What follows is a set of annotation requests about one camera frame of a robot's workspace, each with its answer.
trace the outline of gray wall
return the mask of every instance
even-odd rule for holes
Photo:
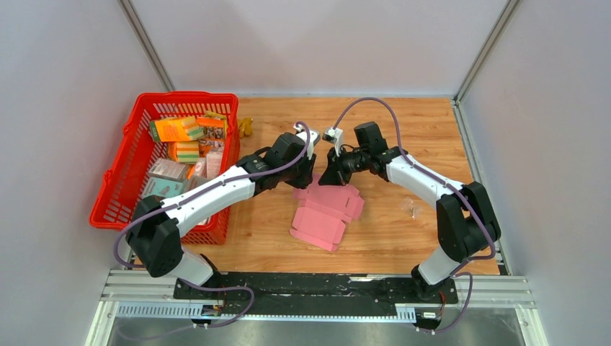
[[[116,1],[0,1],[0,344],[84,343],[115,236],[87,219],[134,99],[160,91],[149,66]]]
[[[611,340],[611,3],[523,1],[464,102],[551,345]]]
[[[505,0],[135,0],[178,89],[454,94]]]

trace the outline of red plastic basket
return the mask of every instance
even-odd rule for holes
[[[112,168],[104,173],[102,188],[89,217],[99,229],[125,228],[146,185],[146,173],[157,158],[165,156],[164,144],[155,143],[148,134],[148,123],[165,117],[201,117],[211,110],[227,115],[228,129],[220,172],[233,166],[240,155],[238,135],[238,97],[234,94],[207,92],[147,93],[138,97],[123,126],[123,140]],[[223,244],[227,237],[229,208],[210,217],[205,226],[194,227],[182,237],[185,244]]]

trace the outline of wooden table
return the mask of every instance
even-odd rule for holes
[[[242,98],[239,117],[253,117],[253,134],[241,141],[241,155],[271,146],[279,134],[292,132],[297,120],[321,133],[333,125],[350,98]],[[422,164],[452,179],[472,178],[448,99],[386,99],[401,125],[403,147]],[[391,116],[377,102],[354,106],[340,128],[344,142],[357,145],[353,128],[375,121],[388,146],[396,145]],[[316,146],[314,171],[326,168],[327,142]],[[360,220],[348,224],[336,252],[327,252],[293,238],[289,229],[297,209],[292,188],[278,185],[231,208],[227,242],[222,246],[189,245],[210,258],[221,271],[334,272],[405,274],[437,247],[435,212],[408,190],[384,182],[368,172],[354,174],[351,184],[365,200]],[[406,198],[422,208],[412,219],[401,209]],[[494,260],[467,268],[474,274],[499,274]]]

